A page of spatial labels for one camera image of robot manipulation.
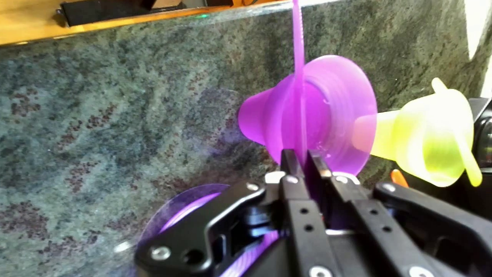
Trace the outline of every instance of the green granite surface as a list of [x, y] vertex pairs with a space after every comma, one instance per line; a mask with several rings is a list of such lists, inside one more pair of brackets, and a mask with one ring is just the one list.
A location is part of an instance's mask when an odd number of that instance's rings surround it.
[[[339, 0], [303, 9], [307, 61], [354, 60], [380, 111], [440, 77], [478, 96], [486, 26], [468, 57], [462, 0]], [[248, 96], [293, 70], [288, 3], [0, 48], [0, 276], [132, 276], [168, 199], [261, 180], [276, 165], [237, 127]], [[391, 163], [371, 159], [366, 186]]]

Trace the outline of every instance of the orange object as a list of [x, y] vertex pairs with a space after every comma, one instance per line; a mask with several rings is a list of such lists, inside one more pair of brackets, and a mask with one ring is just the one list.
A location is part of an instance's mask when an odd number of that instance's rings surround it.
[[408, 183], [406, 182], [405, 180], [405, 177], [403, 177], [403, 174], [401, 173], [401, 171], [395, 169], [391, 172], [391, 181], [393, 181], [393, 183], [395, 184], [398, 184], [402, 187], [408, 187]]

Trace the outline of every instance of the black machine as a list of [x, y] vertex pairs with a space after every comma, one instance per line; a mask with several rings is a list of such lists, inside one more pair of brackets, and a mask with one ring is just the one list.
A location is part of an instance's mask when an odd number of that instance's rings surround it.
[[444, 193], [415, 178], [409, 183], [419, 190], [391, 182], [368, 190], [353, 175], [334, 175], [316, 152], [303, 171], [293, 150], [284, 150], [276, 177], [232, 185], [143, 242], [137, 275], [217, 277], [276, 230], [278, 239], [242, 276], [492, 277], [492, 222], [476, 215], [492, 217], [484, 197], [492, 181], [492, 102], [469, 102], [480, 190], [466, 176]]

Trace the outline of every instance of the screw head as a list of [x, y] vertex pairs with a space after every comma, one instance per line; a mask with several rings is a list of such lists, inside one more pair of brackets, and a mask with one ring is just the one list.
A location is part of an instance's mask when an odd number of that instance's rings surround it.
[[419, 266], [411, 267], [408, 273], [410, 274], [410, 277], [434, 277], [432, 272]]
[[333, 277], [333, 275], [325, 267], [314, 266], [309, 270], [309, 277]]
[[391, 184], [384, 184], [383, 188], [389, 192], [394, 192], [396, 190], [395, 186]]
[[171, 256], [171, 250], [165, 246], [151, 248], [151, 258], [156, 261], [166, 260]]
[[258, 185], [255, 184], [247, 184], [246, 187], [248, 188], [248, 190], [252, 191], [257, 191], [259, 189]]
[[299, 179], [297, 179], [297, 177], [294, 177], [292, 175], [287, 175], [285, 177], [285, 180], [287, 180], [287, 182], [293, 183], [293, 184], [297, 184], [299, 182]]
[[344, 184], [348, 183], [348, 179], [345, 176], [337, 176], [335, 180], [337, 180], [338, 182], [342, 182]]

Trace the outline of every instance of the yellow funnel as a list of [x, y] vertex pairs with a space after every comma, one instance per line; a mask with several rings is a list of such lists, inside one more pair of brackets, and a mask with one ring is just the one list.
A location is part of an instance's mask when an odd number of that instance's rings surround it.
[[458, 180], [464, 170], [473, 186], [482, 174], [471, 153], [473, 116], [465, 96], [438, 78], [435, 93], [401, 110], [377, 115], [371, 155], [394, 160], [404, 171], [438, 187]]

